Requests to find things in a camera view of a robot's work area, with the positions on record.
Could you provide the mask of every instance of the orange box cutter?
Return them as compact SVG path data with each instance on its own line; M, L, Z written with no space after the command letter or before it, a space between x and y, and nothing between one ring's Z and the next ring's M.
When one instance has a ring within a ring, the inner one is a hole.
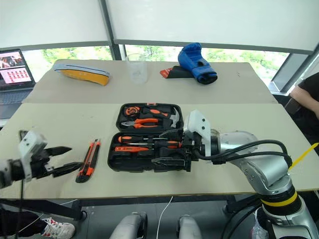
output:
M90 143L89 149L84 158L84 165L79 169L75 182L84 183L90 179L98 160L100 146L101 142L98 139Z

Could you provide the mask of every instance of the yellow ring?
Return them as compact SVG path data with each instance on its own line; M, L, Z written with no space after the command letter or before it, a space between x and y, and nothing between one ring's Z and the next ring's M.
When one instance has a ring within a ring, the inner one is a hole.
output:
M264 203L268 206L271 206L271 207L282 207L282 206L289 205L290 203L293 203L296 200L297 196L298 196L298 194L297 194L297 192L295 192L291 198L284 200L282 202L270 203L270 202L266 202L264 200L261 200L261 201L262 201L262 203Z

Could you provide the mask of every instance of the blue boxing glove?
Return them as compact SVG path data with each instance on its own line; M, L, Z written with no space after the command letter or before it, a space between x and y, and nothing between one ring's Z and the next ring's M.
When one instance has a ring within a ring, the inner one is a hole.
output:
M178 62L182 68L190 71L199 83L208 85L217 80L217 73L201 56L199 43L184 46L178 55Z

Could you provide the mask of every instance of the orange handled pliers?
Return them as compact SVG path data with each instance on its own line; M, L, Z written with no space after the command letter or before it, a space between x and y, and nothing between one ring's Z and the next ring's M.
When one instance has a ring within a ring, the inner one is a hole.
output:
M157 127L158 125L143 125L144 123L158 123L159 119L147 118L147 119L136 119L135 121L123 122L124 126L133 126L134 128L143 128L143 127Z

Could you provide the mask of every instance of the laptop keyboard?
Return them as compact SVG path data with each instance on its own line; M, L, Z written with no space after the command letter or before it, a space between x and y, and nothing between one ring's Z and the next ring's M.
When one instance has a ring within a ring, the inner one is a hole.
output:
M21 103L31 91L0 93L0 105Z

